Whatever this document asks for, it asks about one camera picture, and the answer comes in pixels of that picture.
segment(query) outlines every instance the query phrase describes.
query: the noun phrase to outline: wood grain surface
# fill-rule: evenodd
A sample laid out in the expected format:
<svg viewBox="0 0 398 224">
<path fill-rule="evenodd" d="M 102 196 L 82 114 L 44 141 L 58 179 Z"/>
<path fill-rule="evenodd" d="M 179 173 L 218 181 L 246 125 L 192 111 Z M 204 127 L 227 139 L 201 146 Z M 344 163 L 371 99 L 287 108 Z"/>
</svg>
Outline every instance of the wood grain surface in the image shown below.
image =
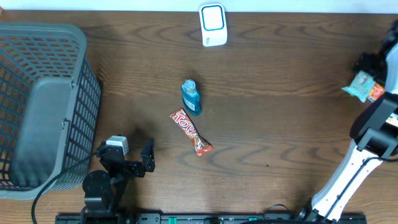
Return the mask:
<svg viewBox="0 0 398 224">
<path fill-rule="evenodd" d="M 155 138 L 156 169 L 130 182 L 132 210 L 263 212 L 295 210 L 326 184 L 343 159 L 349 129 L 364 109 L 340 90 L 364 51 L 380 48 L 397 16 L 227 13 L 228 42 L 204 48 L 198 13 L 4 11 L 1 21 L 72 23 L 103 83 L 96 146 L 115 134 L 138 159 Z M 198 157 L 169 118 L 180 85 L 194 79 L 203 112 L 191 116 L 213 151 Z M 101 169 L 93 159 L 91 170 Z M 347 204 L 370 224 L 398 222 L 398 164 L 383 164 Z M 39 223 L 83 208 L 81 187 L 38 202 Z M 31 223 L 31 201 L 1 200 L 1 223 Z"/>
</svg>

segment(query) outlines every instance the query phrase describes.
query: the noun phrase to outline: bottle label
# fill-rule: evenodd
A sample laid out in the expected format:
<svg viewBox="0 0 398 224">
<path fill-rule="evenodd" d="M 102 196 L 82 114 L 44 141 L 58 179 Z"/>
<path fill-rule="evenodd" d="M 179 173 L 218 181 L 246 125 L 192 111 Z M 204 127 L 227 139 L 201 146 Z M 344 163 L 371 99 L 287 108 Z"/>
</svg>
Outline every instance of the bottle label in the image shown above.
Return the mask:
<svg viewBox="0 0 398 224">
<path fill-rule="evenodd" d="M 191 102 L 189 102 L 185 97 L 183 97 L 185 104 L 187 105 L 188 108 L 191 110 L 195 111 L 195 105 Z"/>
</svg>

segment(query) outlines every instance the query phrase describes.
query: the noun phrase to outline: white wall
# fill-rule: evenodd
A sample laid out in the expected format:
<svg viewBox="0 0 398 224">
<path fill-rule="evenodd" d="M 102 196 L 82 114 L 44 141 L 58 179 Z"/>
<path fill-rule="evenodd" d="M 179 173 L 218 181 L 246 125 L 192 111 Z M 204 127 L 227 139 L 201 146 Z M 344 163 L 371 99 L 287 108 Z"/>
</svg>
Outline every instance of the white wall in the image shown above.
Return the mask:
<svg viewBox="0 0 398 224">
<path fill-rule="evenodd" d="M 219 2 L 229 12 L 398 13 L 398 0 L 0 0 L 4 9 L 197 11 Z"/>
</svg>

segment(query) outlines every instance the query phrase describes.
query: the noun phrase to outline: laundry basket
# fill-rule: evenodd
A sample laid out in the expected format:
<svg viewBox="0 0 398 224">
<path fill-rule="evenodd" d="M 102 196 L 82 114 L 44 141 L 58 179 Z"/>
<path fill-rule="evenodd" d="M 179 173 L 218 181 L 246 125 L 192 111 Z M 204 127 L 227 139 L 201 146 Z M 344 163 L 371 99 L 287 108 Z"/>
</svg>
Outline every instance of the laundry basket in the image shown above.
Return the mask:
<svg viewBox="0 0 398 224">
<path fill-rule="evenodd" d="M 69 24 L 0 22 L 0 198 L 34 198 L 89 155 L 101 89 Z M 88 163 L 55 181 L 71 189 Z"/>
</svg>

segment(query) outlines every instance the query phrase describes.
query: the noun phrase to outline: small blue liquid bottle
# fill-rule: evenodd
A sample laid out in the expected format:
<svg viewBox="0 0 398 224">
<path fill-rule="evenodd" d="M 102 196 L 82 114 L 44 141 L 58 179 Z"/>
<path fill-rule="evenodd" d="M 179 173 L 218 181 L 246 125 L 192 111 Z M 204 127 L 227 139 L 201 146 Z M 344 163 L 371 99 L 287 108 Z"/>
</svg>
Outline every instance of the small blue liquid bottle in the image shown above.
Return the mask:
<svg viewBox="0 0 398 224">
<path fill-rule="evenodd" d="M 181 86 L 182 102 L 185 108 L 193 115 L 201 113 L 200 95 L 197 91 L 197 86 L 193 80 L 186 80 Z"/>
</svg>

